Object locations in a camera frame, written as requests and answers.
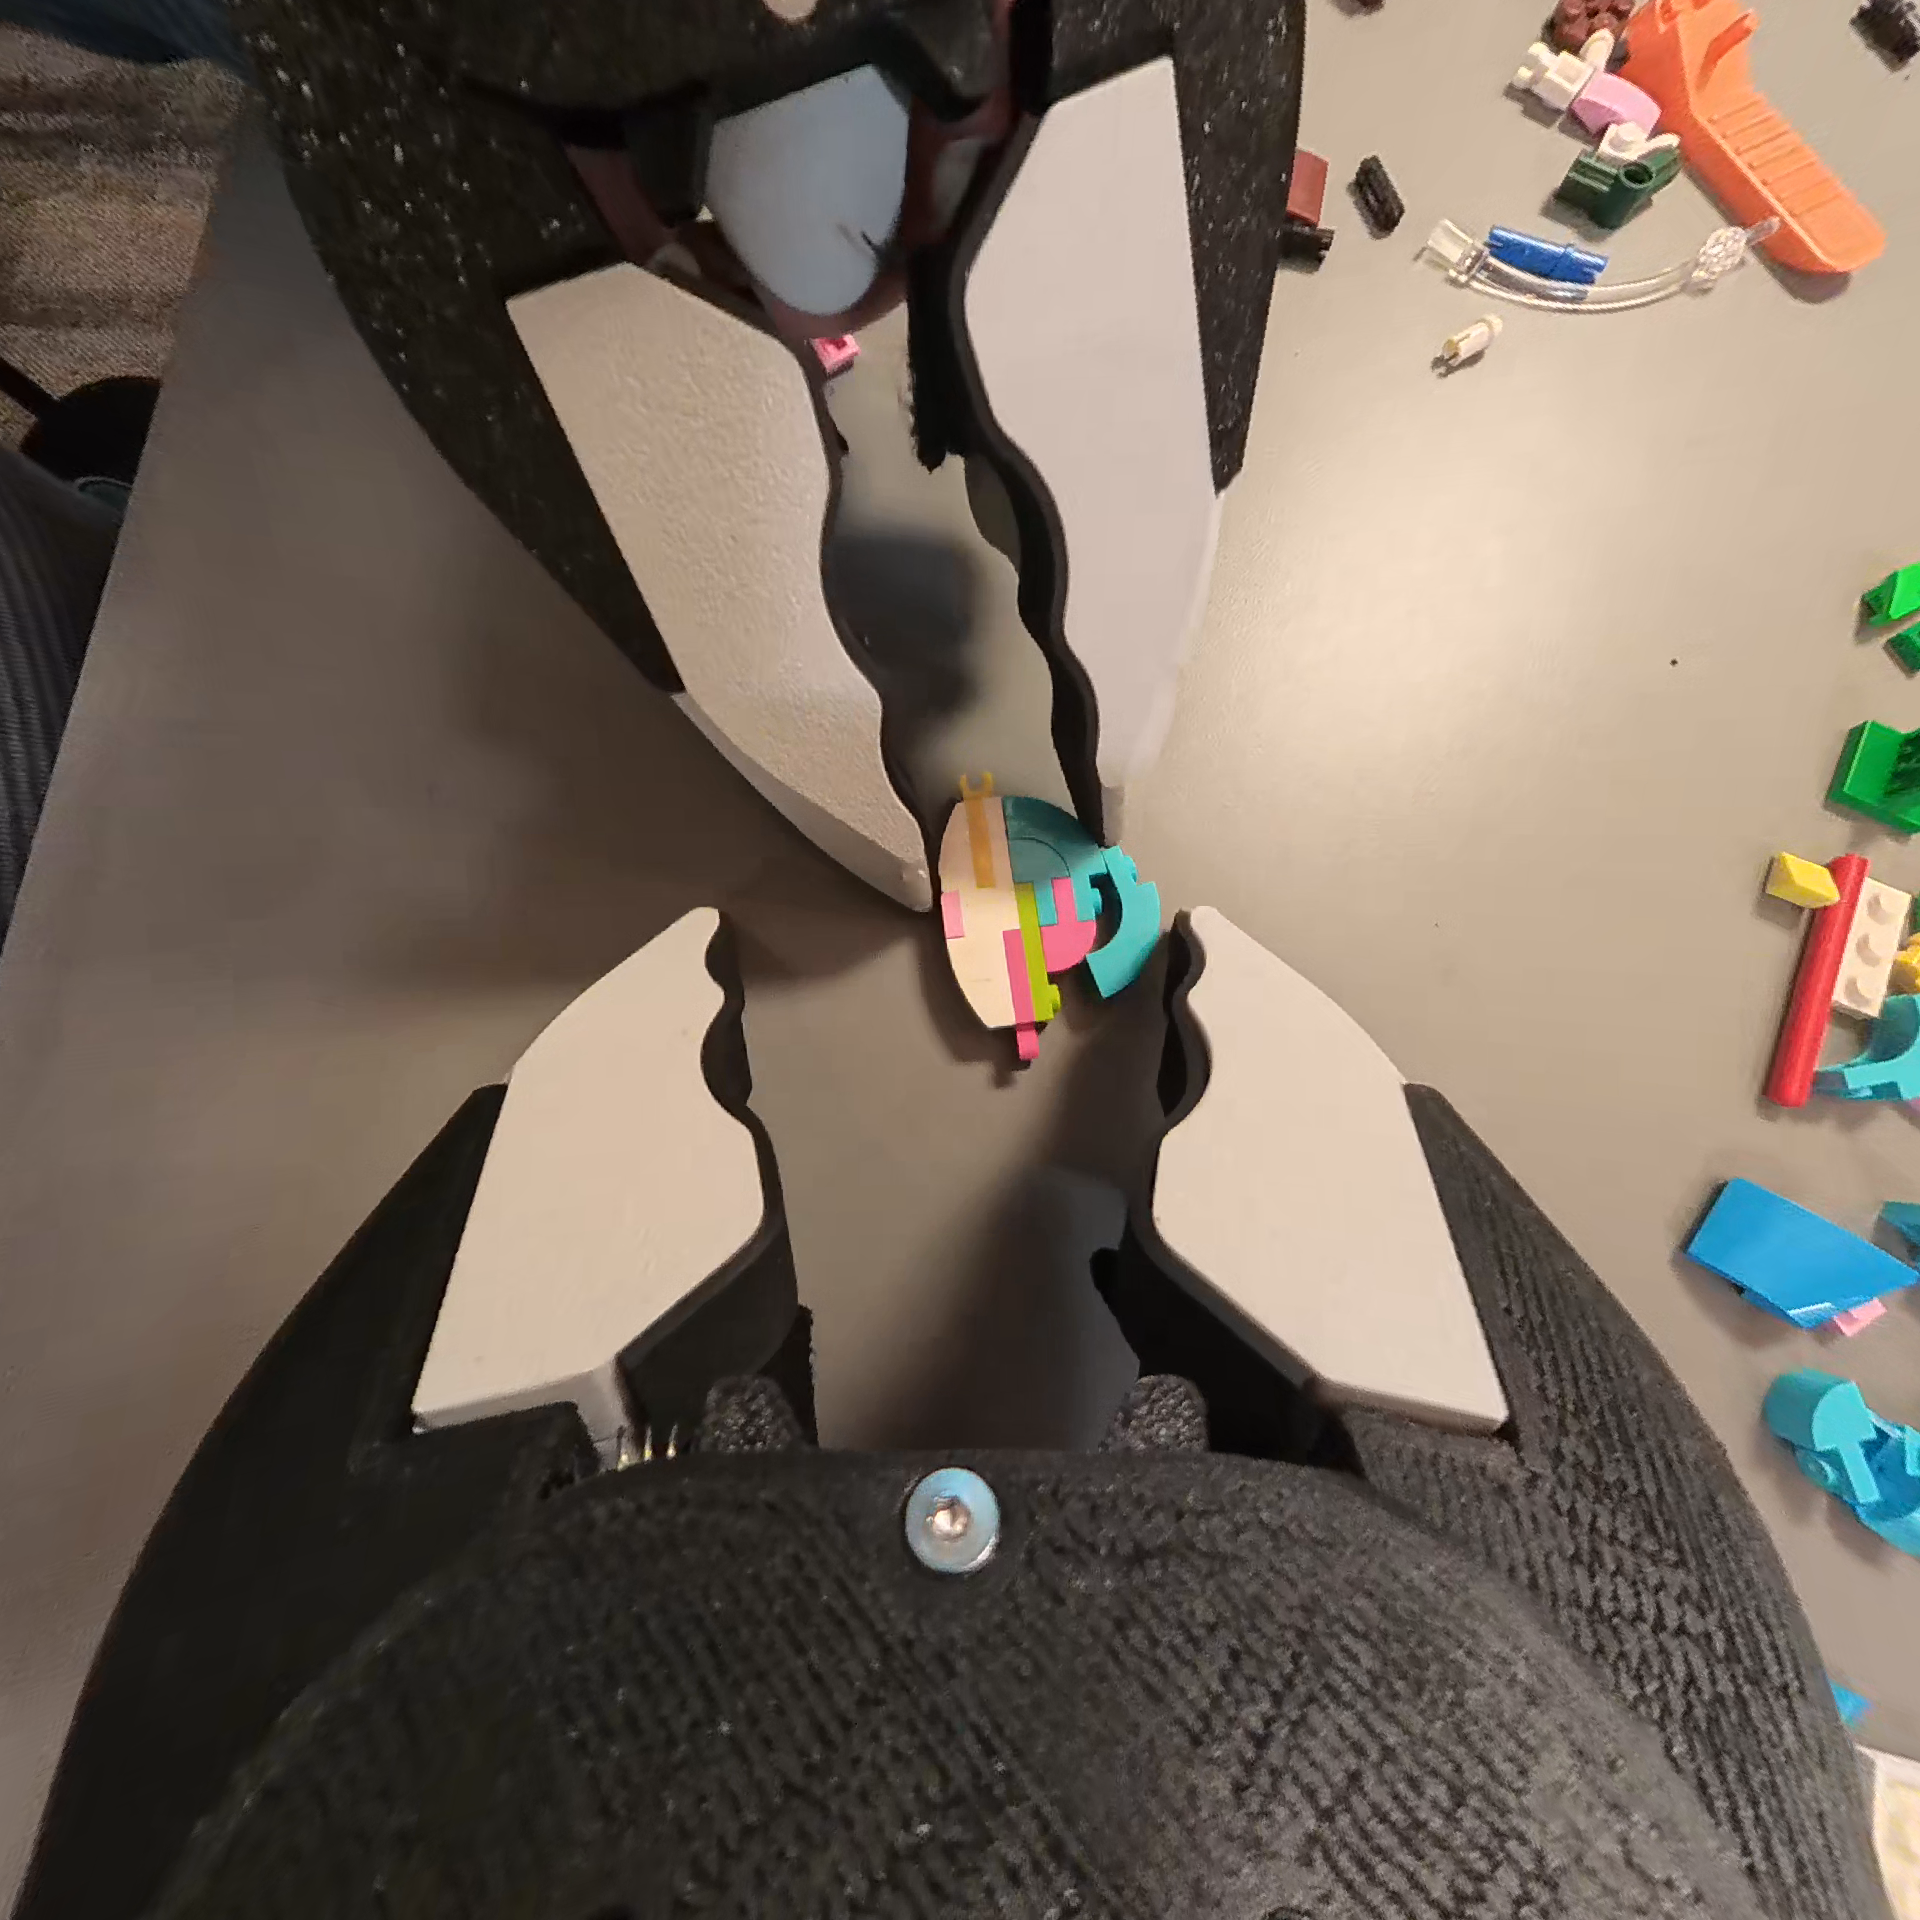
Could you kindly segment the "green grille lego piece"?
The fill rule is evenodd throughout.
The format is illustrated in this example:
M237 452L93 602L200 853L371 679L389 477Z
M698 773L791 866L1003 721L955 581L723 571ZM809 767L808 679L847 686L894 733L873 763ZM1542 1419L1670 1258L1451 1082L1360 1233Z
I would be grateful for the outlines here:
M1918 834L1918 727L1865 721L1850 730L1830 802L1893 831Z

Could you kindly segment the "white teal pink lego assembly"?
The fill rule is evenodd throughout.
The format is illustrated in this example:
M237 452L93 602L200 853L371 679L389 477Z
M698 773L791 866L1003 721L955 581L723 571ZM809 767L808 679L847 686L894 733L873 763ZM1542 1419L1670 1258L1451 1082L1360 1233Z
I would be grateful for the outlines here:
M1040 1055L1063 980L1129 991L1162 945L1159 886L1119 846L1047 799L1006 796L992 774L958 785L939 846L939 919L952 979L973 1015Z

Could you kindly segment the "pink curved lego piece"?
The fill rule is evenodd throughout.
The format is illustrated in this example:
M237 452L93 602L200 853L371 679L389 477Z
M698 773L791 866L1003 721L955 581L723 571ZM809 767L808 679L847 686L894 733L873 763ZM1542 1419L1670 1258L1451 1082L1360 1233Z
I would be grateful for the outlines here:
M1634 142L1646 145L1657 135L1663 122L1663 107L1643 87L1608 68L1591 74L1587 87L1569 102L1566 114L1587 137L1595 137L1602 147L1613 142L1622 151Z

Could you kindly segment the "white lego brick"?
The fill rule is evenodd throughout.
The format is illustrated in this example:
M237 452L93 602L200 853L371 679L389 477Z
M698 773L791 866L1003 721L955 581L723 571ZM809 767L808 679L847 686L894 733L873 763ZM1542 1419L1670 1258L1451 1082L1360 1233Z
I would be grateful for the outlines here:
M1901 991L1893 977L1910 947L1912 923L1912 894L1871 875L1864 877L1832 994L1832 1010L1839 1018L1864 1021L1882 1018L1886 999Z

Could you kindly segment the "teal lego piece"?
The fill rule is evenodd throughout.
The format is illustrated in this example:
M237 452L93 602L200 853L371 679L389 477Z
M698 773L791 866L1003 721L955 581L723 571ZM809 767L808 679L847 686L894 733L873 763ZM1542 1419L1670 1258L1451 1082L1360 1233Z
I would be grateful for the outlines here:
M1882 1419L1859 1382L1818 1370L1779 1377L1763 1419L1818 1490L1886 1546L1918 1557L1918 1428Z

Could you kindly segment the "orange brick separator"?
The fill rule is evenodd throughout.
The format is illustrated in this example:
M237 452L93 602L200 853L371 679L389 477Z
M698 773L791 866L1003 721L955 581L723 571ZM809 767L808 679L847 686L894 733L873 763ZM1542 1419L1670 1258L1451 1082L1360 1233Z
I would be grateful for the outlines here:
M1882 259L1882 222L1755 84L1760 13L1741 3L1646 3L1625 23L1623 79L1650 97L1682 163L1760 252L1811 277L1850 277Z

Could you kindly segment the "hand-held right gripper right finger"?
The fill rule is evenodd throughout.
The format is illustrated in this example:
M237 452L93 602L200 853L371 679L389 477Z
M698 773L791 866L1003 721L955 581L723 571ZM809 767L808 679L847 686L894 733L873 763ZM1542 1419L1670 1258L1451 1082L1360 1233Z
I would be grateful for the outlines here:
M1498 1434L1506 1391L1407 1075L1211 906L1168 935L1163 1005L1129 1217L1147 1273L1322 1406Z

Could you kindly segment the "transparent and blue lego piece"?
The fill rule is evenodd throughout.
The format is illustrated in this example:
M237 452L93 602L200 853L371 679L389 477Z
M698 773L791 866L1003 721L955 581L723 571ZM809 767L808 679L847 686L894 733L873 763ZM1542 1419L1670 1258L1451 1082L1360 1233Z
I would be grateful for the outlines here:
M1480 289L1498 301L1546 313L1599 316L1707 295L1760 252L1779 227L1779 220L1766 220L1714 228L1691 257L1641 278L1613 277L1608 253L1506 227L1473 235L1454 222L1440 222L1430 231L1423 257L1440 267L1450 284Z

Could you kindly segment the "teal lego arch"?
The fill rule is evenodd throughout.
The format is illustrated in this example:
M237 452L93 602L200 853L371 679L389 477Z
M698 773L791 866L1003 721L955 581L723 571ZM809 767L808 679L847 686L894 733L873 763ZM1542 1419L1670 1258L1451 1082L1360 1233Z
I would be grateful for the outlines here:
M1886 997L1867 1042L1855 1061L1815 1070L1813 1090L1855 1102L1918 1102L1918 997Z

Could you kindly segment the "red lego bar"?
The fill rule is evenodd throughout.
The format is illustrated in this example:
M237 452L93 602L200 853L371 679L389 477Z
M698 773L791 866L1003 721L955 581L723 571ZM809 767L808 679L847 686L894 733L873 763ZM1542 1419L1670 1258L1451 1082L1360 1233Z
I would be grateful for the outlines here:
M1819 898L1806 907L1806 939L1763 1083L1766 1102L1786 1110L1805 1108L1813 1094L1819 1053L1833 1019L1841 963L1850 947L1871 862L1861 853L1843 853L1822 874L1832 884L1832 898Z

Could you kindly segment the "white lego piece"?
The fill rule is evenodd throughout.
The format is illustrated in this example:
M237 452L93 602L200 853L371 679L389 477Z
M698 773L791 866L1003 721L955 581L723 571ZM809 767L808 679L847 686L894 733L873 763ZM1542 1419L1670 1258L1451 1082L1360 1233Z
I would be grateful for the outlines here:
M1574 102L1595 77L1610 71L1616 50L1616 35L1599 30L1576 50L1550 46L1537 39L1523 58L1509 90L1543 106L1554 117L1571 113Z

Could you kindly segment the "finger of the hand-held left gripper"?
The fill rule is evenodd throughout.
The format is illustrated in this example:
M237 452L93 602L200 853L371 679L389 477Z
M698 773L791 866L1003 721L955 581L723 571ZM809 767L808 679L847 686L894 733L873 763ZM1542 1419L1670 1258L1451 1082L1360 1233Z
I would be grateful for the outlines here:
M816 850L931 913L926 829L829 594L842 452L811 354L750 303L626 261L514 295L509 316L678 707Z
M1079 820L1126 836L1209 607L1221 501L1162 55L1017 119L926 252L920 343L1006 493Z

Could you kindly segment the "blue lego slope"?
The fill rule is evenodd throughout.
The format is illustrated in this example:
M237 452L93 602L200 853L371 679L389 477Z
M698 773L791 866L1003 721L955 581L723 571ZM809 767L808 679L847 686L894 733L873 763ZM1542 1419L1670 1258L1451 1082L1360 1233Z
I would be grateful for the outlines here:
M1872 1323L1917 1267L1750 1179L1721 1185L1681 1255L1797 1326Z

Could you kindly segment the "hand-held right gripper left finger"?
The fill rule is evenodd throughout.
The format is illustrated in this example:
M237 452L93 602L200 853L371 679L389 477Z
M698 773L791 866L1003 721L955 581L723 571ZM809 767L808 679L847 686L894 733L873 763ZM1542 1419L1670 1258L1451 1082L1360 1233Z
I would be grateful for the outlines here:
M424 1428L570 1406L591 1434L693 1434L718 1381L778 1363L801 1289L742 1010L703 906L520 1055L417 1381Z

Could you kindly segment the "dark green lego piece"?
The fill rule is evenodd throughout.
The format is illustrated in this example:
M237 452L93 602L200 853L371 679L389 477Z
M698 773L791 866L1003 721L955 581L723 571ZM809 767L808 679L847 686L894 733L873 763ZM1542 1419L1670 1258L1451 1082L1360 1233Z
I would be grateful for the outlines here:
M1595 148L1574 157L1553 202L1599 228L1619 231L1666 189L1681 166L1675 135L1641 135L1622 124Z

